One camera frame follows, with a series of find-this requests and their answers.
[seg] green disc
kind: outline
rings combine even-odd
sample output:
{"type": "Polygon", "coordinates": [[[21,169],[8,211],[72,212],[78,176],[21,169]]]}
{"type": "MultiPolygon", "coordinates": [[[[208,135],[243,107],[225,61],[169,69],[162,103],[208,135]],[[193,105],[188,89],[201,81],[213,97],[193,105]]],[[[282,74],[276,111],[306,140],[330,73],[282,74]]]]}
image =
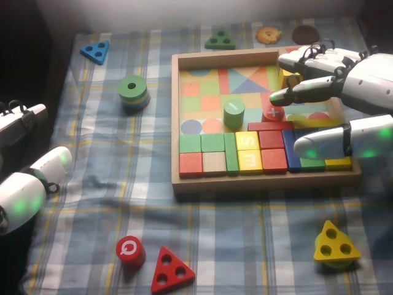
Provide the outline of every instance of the green disc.
{"type": "Polygon", "coordinates": [[[244,103],[241,100],[228,100],[224,104],[224,124],[231,129],[242,126],[244,103]]]}
{"type": "Polygon", "coordinates": [[[120,80],[117,91],[126,102],[141,99],[147,92],[146,80],[139,76],[127,76],[120,80]]]}
{"type": "MultiPolygon", "coordinates": [[[[321,239],[321,234],[319,234],[317,236],[317,238],[315,239],[315,243],[314,243],[314,248],[317,248],[317,245],[319,243],[319,240],[321,239]]],[[[323,264],[325,264],[326,266],[329,266],[331,268],[334,269],[343,269],[347,266],[349,266],[352,263],[352,261],[330,261],[330,262],[323,262],[323,264]]]]}

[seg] plaid tablecloth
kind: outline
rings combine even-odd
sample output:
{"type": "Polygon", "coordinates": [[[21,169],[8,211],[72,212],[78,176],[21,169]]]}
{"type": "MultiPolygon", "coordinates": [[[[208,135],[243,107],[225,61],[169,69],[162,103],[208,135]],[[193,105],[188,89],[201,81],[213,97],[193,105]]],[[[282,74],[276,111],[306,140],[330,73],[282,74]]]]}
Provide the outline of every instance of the plaid tablecloth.
{"type": "MultiPolygon", "coordinates": [[[[264,47],[262,25],[283,31],[314,25],[337,46],[363,50],[351,18],[226,26],[238,49],[264,47]]],[[[158,252],[167,246],[196,273],[178,294],[392,294],[392,157],[362,162],[358,187],[220,195],[227,202],[178,202],[171,187],[171,56],[205,51],[211,27],[130,34],[79,34],[64,84],[52,146],[73,155],[71,174],[38,219],[21,287],[32,294],[150,294],[158,252]],[[108,39],[105,64],[79,47],[108,39]],[[117,84],[146,77],[152,101],[135,116],[122,112],[117,84]],[[347,271],[313,261],[314,240],[329,219],[362,252],[347,271]],[[125,235],[147,253],[139,272],[115,254],[125,235]]],[[[346,110],[347,119],[361,114],[346,110]]],[[[215,195],[203,195],[214,200],[215,195]]]]}

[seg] brown cookie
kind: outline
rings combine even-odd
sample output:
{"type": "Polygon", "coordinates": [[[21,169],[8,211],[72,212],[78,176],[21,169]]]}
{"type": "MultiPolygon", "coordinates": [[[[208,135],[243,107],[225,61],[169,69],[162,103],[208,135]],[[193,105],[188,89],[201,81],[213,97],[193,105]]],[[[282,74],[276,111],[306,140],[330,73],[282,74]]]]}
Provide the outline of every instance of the brown cookie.
{"type": "Polygon", "coordinates": [[[310,45],[319,41],[319,33],[313,26],[301,25],[292,32],[292,40],[298,45],[310,45]]]}
{"type": "Polygon", "coordinates": [[[264,44],[275,44],[281,37],[281,31],[272,26],[265,26],[257,31],[257,40],[264,44]]]}

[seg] plus sign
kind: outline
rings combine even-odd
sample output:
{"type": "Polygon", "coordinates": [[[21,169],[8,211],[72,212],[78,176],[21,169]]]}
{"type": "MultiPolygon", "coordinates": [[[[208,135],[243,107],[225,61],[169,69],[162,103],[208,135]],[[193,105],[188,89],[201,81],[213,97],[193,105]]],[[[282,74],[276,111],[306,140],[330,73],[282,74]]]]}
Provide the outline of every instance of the plus sign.
{"type": "Polygon", "coordinates": [[[279,113],[280,112],[276,111],[274,108],[272,108],[271,111],[268,111],[268,114],[272,114],[274,118],[276,117],[276,114],[279,114],[279,113]]]}

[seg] green triangle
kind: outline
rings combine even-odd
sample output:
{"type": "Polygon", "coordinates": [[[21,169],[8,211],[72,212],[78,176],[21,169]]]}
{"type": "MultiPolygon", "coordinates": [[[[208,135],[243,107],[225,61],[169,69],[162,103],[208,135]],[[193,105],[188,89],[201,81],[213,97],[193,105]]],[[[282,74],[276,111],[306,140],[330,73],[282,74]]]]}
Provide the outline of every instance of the green triangle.
{"type": "Polygon", "coordinates": [[[236,43],[224,29],[220,29],[206,41],[204,47],[206,49],[233,50],[236,43]]]}

